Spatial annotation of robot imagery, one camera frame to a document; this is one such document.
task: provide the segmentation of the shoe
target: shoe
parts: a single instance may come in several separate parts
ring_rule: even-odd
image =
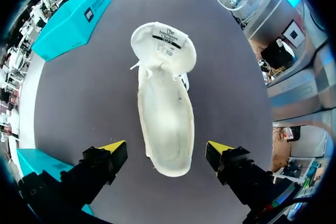
[[[131,46],[139,62],[138,109],[146,156],[168,177],[186,174],[194,148],[194,114],[186,73],[196,51],[185,33],[158,22],[137,28]]]

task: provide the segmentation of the gray table surface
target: gray table surface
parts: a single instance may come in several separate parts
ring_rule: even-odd
[[[191,170],[159,174],[145,156],[137,108],[138,71],[130,38],[159,21],[189,35],[197,51],[188,74],[195,116]],[[207,163],[208,140],[251,151],[271,164],[271,109],[254,53],[230,12],[215,0],[112,0],[87,45],[47,62],[35,107],[37,148],[77,164],[90,146],[126,140],[129,158],[91,204],[116,224],[241,223],[249,209]]]

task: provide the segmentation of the white label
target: white label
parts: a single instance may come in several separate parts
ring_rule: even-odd
[[[164,55],[171,57],[174,55],[175,49],[173,47],[167,47],[164,43],[158,43],[156,46],[156,50]]]
[[[153,27],[153,37],[161,38],[163,41],[177,48],[181,48],[188,35],[173,27],[156,22]]]

